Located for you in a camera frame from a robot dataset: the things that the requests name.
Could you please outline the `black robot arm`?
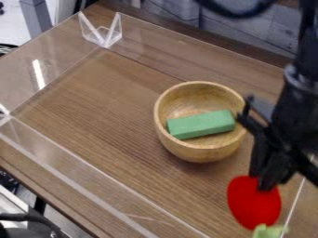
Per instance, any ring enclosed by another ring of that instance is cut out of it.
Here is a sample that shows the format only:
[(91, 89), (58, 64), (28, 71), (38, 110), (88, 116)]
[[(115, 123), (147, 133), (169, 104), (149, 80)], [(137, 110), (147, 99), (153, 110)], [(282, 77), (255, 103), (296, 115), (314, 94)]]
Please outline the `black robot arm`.
[(249, 96), (239, 123), (255, 137), (250, 175), (269, 191), (296, 173), (318, 186), (318, 166), (306, 152), (318, 150), (318, 0), (301, 0), (297, 56), (285, 68), (277, 103)]

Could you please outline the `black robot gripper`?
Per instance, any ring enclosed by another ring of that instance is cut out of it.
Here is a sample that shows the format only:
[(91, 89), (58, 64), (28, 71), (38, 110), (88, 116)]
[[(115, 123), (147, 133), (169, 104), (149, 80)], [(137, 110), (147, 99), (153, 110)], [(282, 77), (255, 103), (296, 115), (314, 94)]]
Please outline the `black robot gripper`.
[(318, 153), (318, 76), (289, 65), (277, 103), (247, 96), (238, 122), (255, 139), (249, 175), (261, 175), (258, 189), (271, 191), (294, 174), (318, 186), (318, 163), (309, 158)]

